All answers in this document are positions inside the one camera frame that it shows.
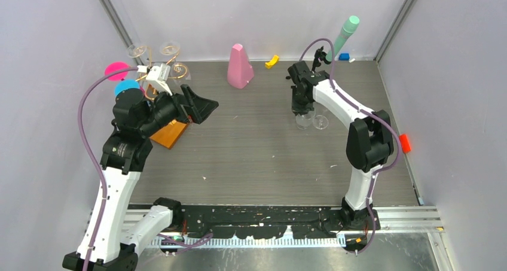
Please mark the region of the short ribbed clear glass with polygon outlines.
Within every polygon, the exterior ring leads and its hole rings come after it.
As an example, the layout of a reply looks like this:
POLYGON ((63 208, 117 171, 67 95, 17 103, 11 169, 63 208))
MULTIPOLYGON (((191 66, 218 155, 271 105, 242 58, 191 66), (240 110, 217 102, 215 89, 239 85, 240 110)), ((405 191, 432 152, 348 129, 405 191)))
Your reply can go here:
POLYGON ((316 116, 315 110, 309 111, 306 114, 298 114, 295 116, 295 123, 300 130, 306 130, 313 124, 313 119, 316 116))

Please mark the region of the tall clear wine glass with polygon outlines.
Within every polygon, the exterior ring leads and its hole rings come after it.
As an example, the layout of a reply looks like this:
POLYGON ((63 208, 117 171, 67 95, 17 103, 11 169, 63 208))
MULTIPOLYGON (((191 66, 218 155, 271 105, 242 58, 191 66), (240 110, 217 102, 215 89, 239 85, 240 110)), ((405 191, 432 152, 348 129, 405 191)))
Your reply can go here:
POLYGON ((329 126, 329 120, 326 117, 328 109, 319 108, 315 109, 312 125, 319 130, 326 129, 329 126))

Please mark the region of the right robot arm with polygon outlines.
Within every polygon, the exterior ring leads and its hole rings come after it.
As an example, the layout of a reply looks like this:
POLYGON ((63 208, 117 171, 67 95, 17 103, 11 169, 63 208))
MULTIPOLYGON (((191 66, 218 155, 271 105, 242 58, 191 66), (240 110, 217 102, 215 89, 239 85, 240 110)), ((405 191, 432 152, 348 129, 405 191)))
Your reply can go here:
POLYGON ((304 117, 321 104, 347 128, 346 156, 352 166, 349 189, 342 199, 341 221, 357 229, 372 212, 374 178, 394 152, 390 117, 353 99, 325 71, 312 71, 304 61, 288 68, 293 82, 292 112, 304 117))

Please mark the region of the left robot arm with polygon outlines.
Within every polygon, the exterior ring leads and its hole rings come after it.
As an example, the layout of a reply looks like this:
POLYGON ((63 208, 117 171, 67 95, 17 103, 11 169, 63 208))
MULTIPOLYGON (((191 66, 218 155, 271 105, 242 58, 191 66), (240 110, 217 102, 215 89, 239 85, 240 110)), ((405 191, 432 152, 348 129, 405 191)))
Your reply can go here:
POLYGON ((144 249, 163 230, 184 222, 180 202, 161 197, 133 227, 122 230, 135 185, 152 150, 151 136, 172 121, 205 121, 218 102, 196 95, 186 84, 180 93, 161 92, 149 101, 129 88, 115 98, 113 132, 97 160, 100 185, 90 224, 76 251, 66 254, 68 270, 135 270, 144 249))

